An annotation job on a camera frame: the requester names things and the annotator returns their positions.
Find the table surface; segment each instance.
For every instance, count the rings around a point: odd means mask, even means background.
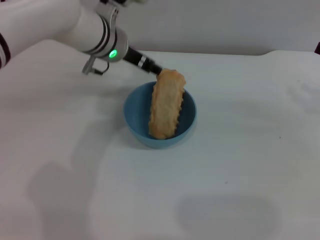
[[[152,74],[82,75],[88,57],[53,41],[1,70],[0,238],[318,240],[320,56],[146,54],[183,73],[197,105],[168,149],[122,116]]]

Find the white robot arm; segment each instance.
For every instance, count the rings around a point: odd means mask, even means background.
[[[162,68],[128,44],[116,27],[118,5],[133,0],[100,0],[95,11],[80,0],[9,0],[0,3],[0,68],[28,47],[54,39],[90,55],[84,74],[103,74],[93,68],[96,58],[106,62],[122,59],[158,75]]]

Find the food item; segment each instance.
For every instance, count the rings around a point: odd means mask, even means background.
[[[176,131],[186,80],[176,70],[163,69],[153,87],[149,134],[171,138]]]

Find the black stripe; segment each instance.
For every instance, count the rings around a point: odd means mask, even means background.
[[[97,50],[97,51],[95,51],[95,52],[92,52],[92,53],[91,53],[92,55],[98,54],[98,53],[100,53],[102,50],[104,50],[104,49],[106,48],[108,42],[109,42],[109,39],[110,39],[110,26],[109,26],[109,24],[108,24],[108,22],[107,22],[107,20],[106,20],[105,18],[104,18],[104,20],[105,20],[106,27],[107,27],[107,30],[108,30],[108,35],[106,36],[106,40],[105,40],[103,46],[102,46],[99,50]]]
[[[146,58],[143,65],[141,66],[141,69],[149,73],[151,70],[151,66],[153,66],[154,64],[155,64],[155,61],[151,60],[150,58]]]
[[[1,33],[0,33],[0,46],[2,46],[2,49],[4,51],[5,62],[3,63],[3,65],[5,66],[11,59],[11,53],[10,53],[8,44]]]
[[[117,34],[117,30],[115,30],[115,33],[114,33],[114,43],[113,43],[113,46],[112,48],[110,49],[110,51],[108,51],[105,55],[99,57],[101,59],[105,58],[106,56],[108,56],[116,47],[116,44],[117,44],[117,41],[118,41],[118,34]]]
[[[150,72],[154,73],[155,75],[159,75],[162,72],[162,67],[154,64],[150,68]]]
[[[318,46],[316,47],[315,51],[314,51],[316,54],[319,54],[320,55],[320,42],[318,44]]]
[[[124,4],[127,0],[115,0],[118,4]]]
[[[140,52],[138,52],[137,50],[134,50],[132,47],[129,46],[123,60],[138,66],[142,56],[143,55]]]
[[[95,46],[93,49],[88,50],[88,51],[84,51],[85,54],[93,54],[92,52],[97,50],[101,46],[101,44],[104,42],[104,39],[106,37],[106,25],[108,25],[108,24],[106,24],[105,19],[102,16],[100,16],[100,18],[101,18],[102,24],[103,24],[103,34],[102,34],[101,40],[99,41],[97,46]]]

